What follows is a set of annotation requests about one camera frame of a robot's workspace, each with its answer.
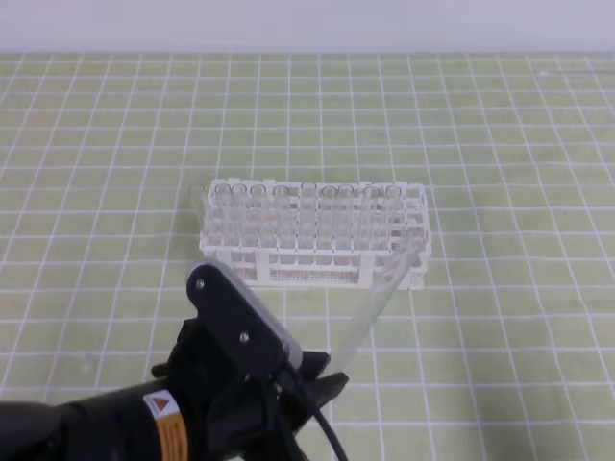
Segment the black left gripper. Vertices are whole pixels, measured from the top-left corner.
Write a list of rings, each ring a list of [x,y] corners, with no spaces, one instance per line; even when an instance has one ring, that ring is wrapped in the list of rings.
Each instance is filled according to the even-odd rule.
[[[304,384],[304,402],[271,378],[239,372],[198,319],[184,321],[169,358],[153,367],[184,418],[190,460],[305,460],[295,434],[349,382],[344,373],[323,376],[326,352],[304,351],[287,362],[287,382]]]

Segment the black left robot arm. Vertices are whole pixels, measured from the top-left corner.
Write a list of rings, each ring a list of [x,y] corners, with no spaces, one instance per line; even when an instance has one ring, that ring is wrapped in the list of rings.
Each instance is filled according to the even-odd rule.
[[[241,376],[196,319],[153,380],[59,405],[1,404],[4,460],[304,460],[296,434],[335,399],[343,373],[304,352],[280,378]]]

